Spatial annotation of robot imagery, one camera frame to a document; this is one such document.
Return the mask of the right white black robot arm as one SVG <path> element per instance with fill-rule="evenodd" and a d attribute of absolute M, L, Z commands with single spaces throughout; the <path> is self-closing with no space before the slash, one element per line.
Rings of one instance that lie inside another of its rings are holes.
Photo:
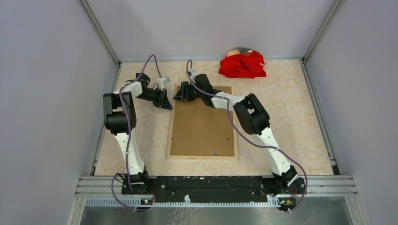
<path fill-rule="evenodd" d="M 258 138 L 262 145 L 250 141 L 241 133 L 229 117 L 236 132 L 251 145 L 264 149 L 268 158 L 275 187 L 281 193 L 288 193 L 294 188 L 299 175 L 295 166 L 298 162 L 283 152 L 272 132 L 270 116 L 254 94 L 236 96 L 215 89 L 206 74 L 187 72 L 188 81 L 181 84 L 180 90 L 174 96 L 176 101 L 193 101 L 200 98 L 206 106 L 233 112 L 241 128 L 248 135 Z"/>

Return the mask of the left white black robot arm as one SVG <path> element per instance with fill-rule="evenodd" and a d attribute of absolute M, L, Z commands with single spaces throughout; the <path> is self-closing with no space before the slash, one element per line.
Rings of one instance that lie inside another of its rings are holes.
<path fill-rule="evenodd" d="M 134 99 L 146 100 L 157 108 L 172 110 L 164 87 L 169 81 L 168 77 L 160 77 L 154 87 L 150 88 L 150 78 L 138 73 L 136 79 L 128 80 L 119 90 L 103 95 L 105 128 L 117 140 L 124 155 L 126 175 L 123 178 L 123 194 L 144 194 L 152 185 L 136 141 L 137 116 Z"/>

